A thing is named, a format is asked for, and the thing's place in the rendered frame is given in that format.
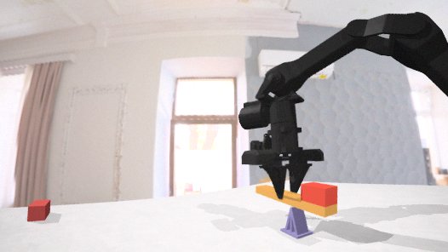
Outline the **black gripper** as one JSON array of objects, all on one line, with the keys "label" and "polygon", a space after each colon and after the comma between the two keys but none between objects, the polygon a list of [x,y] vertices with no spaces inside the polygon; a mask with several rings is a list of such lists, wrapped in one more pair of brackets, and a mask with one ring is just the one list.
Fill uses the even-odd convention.
[{"label": "black gripper", "polygon": [[[298,133],[301,132],[302,128],[297,128],[297,123],[294,122],[273,123],[271,130],[267,131],[267,135],[271,135],[272,148],[244,151],[242,155],[242,164],[259,165],[260,169],[267,172],[278,199],[283,199],[284,196],[287,169],[290,177],[290,191],[298,193],[309,167],[313,165],[307,162],[325,160],[320,149],[302,150],[303,147],[298,147]],[[283,165],[282,161],[287,160],[289,163]]]}]

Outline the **purple wedge stand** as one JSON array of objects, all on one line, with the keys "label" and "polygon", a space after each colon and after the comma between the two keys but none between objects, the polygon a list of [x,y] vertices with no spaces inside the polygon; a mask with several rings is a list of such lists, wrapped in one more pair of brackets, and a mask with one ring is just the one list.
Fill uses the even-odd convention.
[{"label": "purple wedge stand", "polygon": [[285,228],[280,229],[280,231],[296,239],[313,234],[313,231],[308,230],[304,210],[298,209],[296,207],[290,207],[286,226]]}]

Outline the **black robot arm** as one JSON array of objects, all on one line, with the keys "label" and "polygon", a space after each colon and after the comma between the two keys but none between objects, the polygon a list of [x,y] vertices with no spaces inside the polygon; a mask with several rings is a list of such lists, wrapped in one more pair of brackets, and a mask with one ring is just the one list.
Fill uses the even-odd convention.
[{"label": "black robot arm", "polygon": [[[388,34],[389,38],[380,34]],[[239,112],[241,127],[259,129],[273,123],[297,123],[296,103],[304,99],[296,91],[312,75],[355,49],[393,57],[403,66],[423,73],[448,97],[448,42],[443,31],[424,13],[383,14],[350,21],[299,59],[268,70],[257,100],[245,102]]]}]

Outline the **red block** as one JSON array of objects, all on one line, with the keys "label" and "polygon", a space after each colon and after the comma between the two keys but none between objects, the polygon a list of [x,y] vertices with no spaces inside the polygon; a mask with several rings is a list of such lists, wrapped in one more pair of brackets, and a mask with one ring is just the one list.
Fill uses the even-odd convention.
[{"label": "red block", "polygon": [[50,213],[50,200],[36,200],[28,206],[27,221],[44,221]]}]

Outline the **orange bar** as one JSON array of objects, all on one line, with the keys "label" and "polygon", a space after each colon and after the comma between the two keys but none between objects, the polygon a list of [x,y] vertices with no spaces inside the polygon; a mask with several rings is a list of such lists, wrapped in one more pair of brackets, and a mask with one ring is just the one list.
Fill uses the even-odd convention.
[{"label": "orange bar", "polygon": [[256,193],[324,218],[337,214],[337,186],[311,182],[301,184],[301,188],[301,194],[284,190],[283,199],[278,199],[268,185],[257,186]]}]

